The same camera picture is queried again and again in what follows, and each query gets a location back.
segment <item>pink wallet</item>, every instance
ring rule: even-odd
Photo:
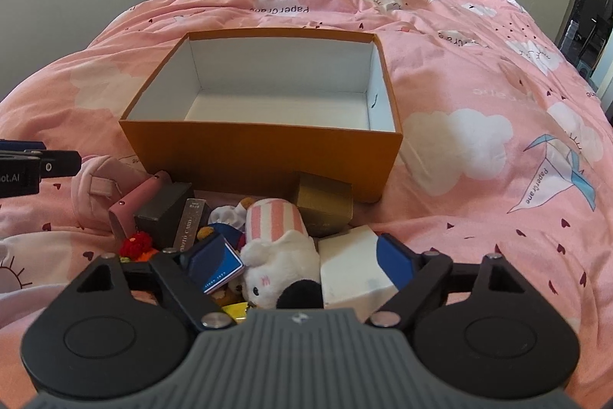
[[[118,241],[123,241],[136,232],[134,213],[151,200],[163,185],[171,182],[170,176],[160,170],[108,209],[111,230]]]

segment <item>open cardboard box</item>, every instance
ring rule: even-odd
[[[402,142],[378,38],[312,28],[188,33],[120,124],[149,172],[274,197],[302,171],[375,202]]]

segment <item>open doorway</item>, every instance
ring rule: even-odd
[[[575,0],[560,51],[596,91],[592,79],[613,31],[613,0]]]

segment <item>red knitted toy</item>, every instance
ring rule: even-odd
[[[153,240],[149,234],[144,231],[137,231],[131,237],[123,240],[121,249],[119,250],[120,257],[125,257],[131,261],[138,259],[143,253],[151,250]]]

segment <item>pink bed sheet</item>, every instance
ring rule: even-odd
[[[117,118],[187,31],[375,31],[403,125],[383,198],[353,224],[457,261],[498,250],[577,331],[568,393],[613,396],[613,134],[591,88],[512,0],[150,0],[0,103],[0,136],[138,167]],[[34,395],[18,342],[110,233],[74,213],[69,179],[0,205],[0,400]]]

